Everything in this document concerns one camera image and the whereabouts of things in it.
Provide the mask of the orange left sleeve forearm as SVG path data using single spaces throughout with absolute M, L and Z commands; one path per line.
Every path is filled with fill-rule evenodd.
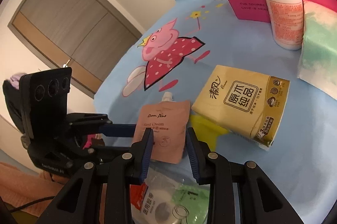
M 0 175 L 1 198 L 12 208 L 54 197 L 68 182 L 68 178 L 46 171 L 38 175 L 28 174 L 5 162 L 1 163 Z

